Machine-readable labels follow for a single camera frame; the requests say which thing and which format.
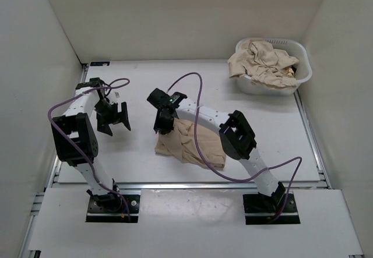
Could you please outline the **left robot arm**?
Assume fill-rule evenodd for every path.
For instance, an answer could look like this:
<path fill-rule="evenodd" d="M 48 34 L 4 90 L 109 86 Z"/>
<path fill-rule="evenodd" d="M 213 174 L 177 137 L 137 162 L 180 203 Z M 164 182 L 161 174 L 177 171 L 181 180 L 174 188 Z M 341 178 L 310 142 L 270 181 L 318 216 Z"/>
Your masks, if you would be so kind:
<path fill-rule="evenodd" d="M 114 213 L 126 213 L 128 204 L 97 158 L 95 133 L 112 136 L 110 126 L 117 124 L 131 129 L 127 104 L 118 103 L 112 94 L 128 84 L 127 78 L 111 83 L 91 78 L 76 86 L 73 98 L 53 106 L 47 114 L 58 158 L 80 172 L 90 186 L 88 194 L 99 207 Z"/>

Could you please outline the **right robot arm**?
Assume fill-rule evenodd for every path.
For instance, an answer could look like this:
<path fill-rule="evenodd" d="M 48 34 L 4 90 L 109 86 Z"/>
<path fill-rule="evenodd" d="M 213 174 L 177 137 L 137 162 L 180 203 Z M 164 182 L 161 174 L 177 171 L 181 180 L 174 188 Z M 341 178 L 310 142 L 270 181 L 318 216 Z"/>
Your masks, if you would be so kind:
<path fill-rule="evenodd" d="M 147 101 L 157 109 L 154 130 L 162 135 L 170 133 L 175 119 L 179 118 L 203 126 L 219 136 L 225 154 L 240 162 L 258 189 L 252 204 L 254 212 L 278 213 L 283 209 L 286 188 L 264 163 L 254 131 L 242 112 L 216 111 L 199 105 L 180 92 L 168 95 L 158 88 L 150 93 Z"/>

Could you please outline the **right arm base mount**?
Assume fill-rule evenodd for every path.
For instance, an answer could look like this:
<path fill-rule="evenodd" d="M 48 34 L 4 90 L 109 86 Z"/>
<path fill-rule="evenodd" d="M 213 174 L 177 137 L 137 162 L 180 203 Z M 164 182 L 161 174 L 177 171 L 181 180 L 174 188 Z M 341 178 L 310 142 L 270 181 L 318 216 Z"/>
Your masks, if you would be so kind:
<path fill-rule="evenodd" d="M 279 206 L 274 210 L 265 207 L 260 202 L 261 198 L 258 194 L 244 194 L 242 198 L 246 225 L 291 225 L 301 223 L 293 193 L 288 194 L 286 204 L 284 204 L 283 197 Z"/>

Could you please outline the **beige trousers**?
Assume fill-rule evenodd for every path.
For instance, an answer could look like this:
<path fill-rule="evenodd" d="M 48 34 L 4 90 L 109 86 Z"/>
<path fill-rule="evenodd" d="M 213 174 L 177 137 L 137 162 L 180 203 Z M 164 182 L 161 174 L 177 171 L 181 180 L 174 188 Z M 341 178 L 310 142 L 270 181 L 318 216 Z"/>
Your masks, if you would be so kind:
<path fill-rule="evenodd" d="M 185 119 L 175 119 L 174 129 L 165 135 L 158 135 L 154 151 L 158 155 L 173 156 L 180 162 L 205 167 L 199 151 L 213 167 L 223 169 L 226 154 L 221 146 L 220 138 L 211 130 L 198 125 L 197 142 L 194 140 L 194 123 Z"/>

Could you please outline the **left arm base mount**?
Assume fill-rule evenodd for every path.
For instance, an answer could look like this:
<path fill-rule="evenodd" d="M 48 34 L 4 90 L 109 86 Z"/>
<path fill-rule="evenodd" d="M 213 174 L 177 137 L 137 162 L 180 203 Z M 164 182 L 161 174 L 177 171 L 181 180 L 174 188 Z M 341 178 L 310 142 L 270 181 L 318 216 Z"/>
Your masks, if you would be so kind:
<path fill-rule="evenodd" d="M 86 222 L 99 223 L 130 223 L 134 224 L 139 219 L 140 194 L 124 194 L 128 208 L 122 199 L 109 201 L 96 201 L 97 197 L 90 196 L 87 205 Z"/>

